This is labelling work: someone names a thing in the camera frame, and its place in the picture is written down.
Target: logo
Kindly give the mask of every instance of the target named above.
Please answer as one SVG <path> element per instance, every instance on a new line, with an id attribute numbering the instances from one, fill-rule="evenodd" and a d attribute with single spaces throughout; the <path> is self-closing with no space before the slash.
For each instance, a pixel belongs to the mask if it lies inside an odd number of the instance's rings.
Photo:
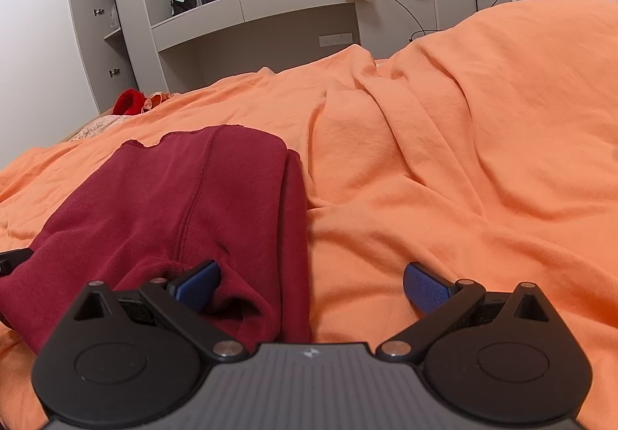
<path id="1" fill-rule="evenodd" d="M 319 355 L 319 350 L 315 348 L 309 348 L 303 351 L 303 355 L 305 355 L 307 358 L 313 359 Z"/>

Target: blue pad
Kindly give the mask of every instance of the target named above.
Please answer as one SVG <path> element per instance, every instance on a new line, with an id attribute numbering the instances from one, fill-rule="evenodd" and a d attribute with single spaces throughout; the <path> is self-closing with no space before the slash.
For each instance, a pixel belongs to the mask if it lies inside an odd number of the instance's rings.
<path id="1" fill-rule="evenodd" d="M 219 265 L 211 261 L 209 265 L 182 282 L 176 288 L 174 298 L 195 312 L 201 311 L 219 287 L 220 281 Z"/>
<path id="2" fill-rule="evenodd" d="M 404 270 L 406 297 L 423 313 L 431 313 L 447 301 L 456 288 L 438 276 L 424 271 L 418 263 L 410 263 Z"/>

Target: white wall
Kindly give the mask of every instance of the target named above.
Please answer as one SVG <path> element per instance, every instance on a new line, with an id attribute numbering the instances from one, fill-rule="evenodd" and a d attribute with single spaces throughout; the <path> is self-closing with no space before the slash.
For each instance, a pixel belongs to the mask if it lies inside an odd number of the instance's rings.
<path id="1" fill-rule="evenodd" d="M 68 0 L 0 0 L 0 168 L 97 115 Z"/>

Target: black device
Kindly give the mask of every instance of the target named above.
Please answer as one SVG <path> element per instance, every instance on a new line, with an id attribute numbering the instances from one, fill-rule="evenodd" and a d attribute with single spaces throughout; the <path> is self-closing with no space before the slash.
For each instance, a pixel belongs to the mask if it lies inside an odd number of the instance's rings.
<path id="1" fill-rule="evenodd" d="M 427 315 L 375 354 L 356 343 L 251 355 L 192 310 L 218 278 L 206 261 L 167 287 L 90 282 L 33 368 L 46 430 L 581 428 L 591 367 L 535 284 L 487 292 L 411 263 L 404 290 Z"/>

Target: dark red hoodie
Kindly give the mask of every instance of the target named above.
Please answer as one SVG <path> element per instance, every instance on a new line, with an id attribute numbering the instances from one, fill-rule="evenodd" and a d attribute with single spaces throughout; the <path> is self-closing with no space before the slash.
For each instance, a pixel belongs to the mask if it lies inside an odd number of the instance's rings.
<path id="1" fill-rule="evenodd" d="M 207 319 L 249 349 L 308 342 L 307 203 L 297 153 L 224 125 L 124 143 L 0 278 L 0 311 L 35 352 L 92 280 L 138 288 L 214 259 Z"/>

